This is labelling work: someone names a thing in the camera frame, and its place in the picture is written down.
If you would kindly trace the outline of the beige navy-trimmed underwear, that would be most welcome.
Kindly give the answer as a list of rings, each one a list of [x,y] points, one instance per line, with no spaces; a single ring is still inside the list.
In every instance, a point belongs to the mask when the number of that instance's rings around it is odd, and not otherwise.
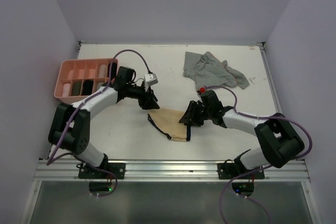
[[[148,121],[168,140],[189,142],[191,128],[179,122],[183,115],[183,111],[160,108],[148,112]]]

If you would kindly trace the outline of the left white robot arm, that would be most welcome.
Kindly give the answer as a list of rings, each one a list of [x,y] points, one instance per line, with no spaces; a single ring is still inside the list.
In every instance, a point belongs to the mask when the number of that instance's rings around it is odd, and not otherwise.
[[[90,143],[90,123],[104,109],[117,104],[125,98],[136,99],[141,109],[159,109],[158,100],[151,89],[158,83],[155,73],[144,75],[141,85],[136,85],[135,70],[120,67],[113,72],[96,92],[72,104],[61,103],[57,106],[48,135],[48,141],[55,148],[47,164],[58,160],[59,149],[91,166],[90,171],[97,178],[104,178],[109,172],[107,155]]]

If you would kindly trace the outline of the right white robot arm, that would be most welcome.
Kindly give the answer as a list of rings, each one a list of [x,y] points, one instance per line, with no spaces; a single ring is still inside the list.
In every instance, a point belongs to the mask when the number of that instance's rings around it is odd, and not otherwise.
[[[199,93],[199,101],[191,101],[179,123],[186,126],[202,126],[204,121],[225,129],[235,129],[255,136],[259,147],[238,155],[234,161],[234,172],[246,178],[253,169],[271,165],[283,167],[304,150],[304,142],[290,122],[282,114],[257,117],[243,115],[233,106],[223,106],[213,90]]]

